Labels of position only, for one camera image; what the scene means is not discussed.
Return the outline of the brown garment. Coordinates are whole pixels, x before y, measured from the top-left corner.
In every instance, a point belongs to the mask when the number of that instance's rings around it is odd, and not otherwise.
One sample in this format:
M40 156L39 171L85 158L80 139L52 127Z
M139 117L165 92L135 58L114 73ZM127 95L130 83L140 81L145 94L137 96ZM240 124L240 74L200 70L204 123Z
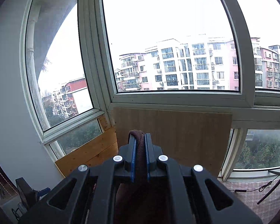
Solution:
M129 135L136 139L135 179L133 183L122 183L118 188L114 223L145 223L148 182L144 133L131 130Z

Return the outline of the pink plaid cloth mat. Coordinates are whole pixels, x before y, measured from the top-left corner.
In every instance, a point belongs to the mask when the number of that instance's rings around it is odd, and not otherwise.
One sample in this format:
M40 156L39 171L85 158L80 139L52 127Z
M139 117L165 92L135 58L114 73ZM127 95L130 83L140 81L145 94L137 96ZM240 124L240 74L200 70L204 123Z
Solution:
M280 210L280 185L262 203L257 205L257 202L273 188L277 181L274 180L271 185L259 192L257 189L269 181L246 183L222 181L220 179L220 182L258 215L263 223L269 223Z

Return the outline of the small pine wood board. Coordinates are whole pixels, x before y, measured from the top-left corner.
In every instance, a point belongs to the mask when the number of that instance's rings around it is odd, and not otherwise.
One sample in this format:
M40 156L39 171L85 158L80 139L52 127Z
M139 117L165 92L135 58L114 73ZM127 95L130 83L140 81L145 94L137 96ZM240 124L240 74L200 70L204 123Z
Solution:
M97 166L118 153L115 128L104 115L98 118L103 133L55 162L63 176L68 176L78 166Z

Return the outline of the large wooden board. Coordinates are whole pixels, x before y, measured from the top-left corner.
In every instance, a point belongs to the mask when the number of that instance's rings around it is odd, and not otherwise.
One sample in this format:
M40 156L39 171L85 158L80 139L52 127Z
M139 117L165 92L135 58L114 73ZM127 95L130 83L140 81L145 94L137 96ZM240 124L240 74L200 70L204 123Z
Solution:
M150 133L163 153L185 166L200 164L218 176L232 126L229 113L116 107L112 112L119 146L131 130Z

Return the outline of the black device at left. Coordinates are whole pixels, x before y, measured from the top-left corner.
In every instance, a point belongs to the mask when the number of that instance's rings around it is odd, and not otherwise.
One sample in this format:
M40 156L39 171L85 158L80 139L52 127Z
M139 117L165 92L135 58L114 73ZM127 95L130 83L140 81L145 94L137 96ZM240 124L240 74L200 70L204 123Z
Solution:
M16 187L18 190L18 195L21 201L18 203L16 210L11 209L16 220L20 221L21 217L31 209L42 197L47 195L51 188L44 188L43 190L34 190L25 181L23 177L17 178L15 180Z

